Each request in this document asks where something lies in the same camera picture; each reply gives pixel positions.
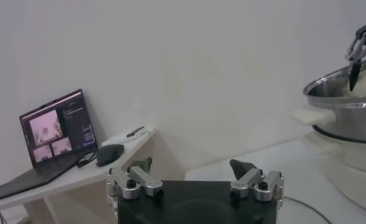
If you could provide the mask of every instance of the pot rim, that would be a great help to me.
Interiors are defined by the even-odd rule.
[[[336,107],[350,107],[350,108],[364,108],[366,107],[366,96],[359,96],[359,97],[322,97],[322,96],[312,96],[309,95],[309,92],[315,88],[316,86],[331,80],[333,78],[336,78],[340,75],[346,75],[345,72],[348,67],[341,68],[339,70],[336,70],[332,73],[329,73],[321,78],[318,78],[311,83],[309,83],[307,86],[303,89],[303,95],[305,95],[309,101],[313,102],[319,102],[319,104],[324,104],[322,106],[326,107],[332,107],[333,105],[336,105]],[[366,61],[362,64],[362,69],[366,68]]]

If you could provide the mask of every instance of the white countertop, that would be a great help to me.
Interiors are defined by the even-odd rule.
[[[104,180],[110,168],[122,167],[151,138],[152,134],[153,131],[148,131],[139,138],[124,143],[125,151],[111,164],[97,167],[94,160],[80,169],[75,166],[49,184],[1,199],[0,210]]]
[[[247,153],[234,159],[254,163],[258,168],[268,172],[279,170],[285,177],[285,195],[303,201],[335,224],[366,224],[366,210],[343,196],[322,174],[320,163],[325,156],[317,156],[305,139],[285,142],[268,149]],[[186,173],[186,180],[235,180],[229,159],[199,167]],[[285,200],[279,210],[281,224],[321,224],[324,219],[307,207]]]

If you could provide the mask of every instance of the black computer mouse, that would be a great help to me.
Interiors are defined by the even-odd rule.
[[[124,146],[120,144],[106,145],[97,150],[97,166],[105,166],[121,157]]]

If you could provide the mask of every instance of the video feed on screen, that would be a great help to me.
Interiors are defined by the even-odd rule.
[[[53,142],[52,148],[54,150],[55,156],[72,150],[71,143],[69,142],[69,138],[64,138],[57,142]]]
[[[41,145],[63,136],[56,110],[30,120],[30,127],[36,145]]]
[[[33,150],[33,154],[35,156],[36,163],[52,157],[49,145],[44,145],[40,148]]]

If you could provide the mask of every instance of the laptop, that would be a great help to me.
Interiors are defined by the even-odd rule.
[[[33,169],[0,185],[0,199],[51,182],[97,149],[81,89],[19,119]]]

